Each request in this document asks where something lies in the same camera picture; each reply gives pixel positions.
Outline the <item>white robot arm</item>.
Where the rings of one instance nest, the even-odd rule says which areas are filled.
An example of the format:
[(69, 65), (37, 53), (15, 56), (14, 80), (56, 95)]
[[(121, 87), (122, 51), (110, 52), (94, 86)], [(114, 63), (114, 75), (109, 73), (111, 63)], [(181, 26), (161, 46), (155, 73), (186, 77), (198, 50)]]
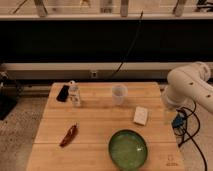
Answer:
[(172, 69), (167, 75), (168, 84), (162, 92), (165, 106), (165, 123), (170, 124), (176, 117), (176, 110), (191, 99), (213, 114), (213, 86), (207, 83), (211, 70), (204, 62)]

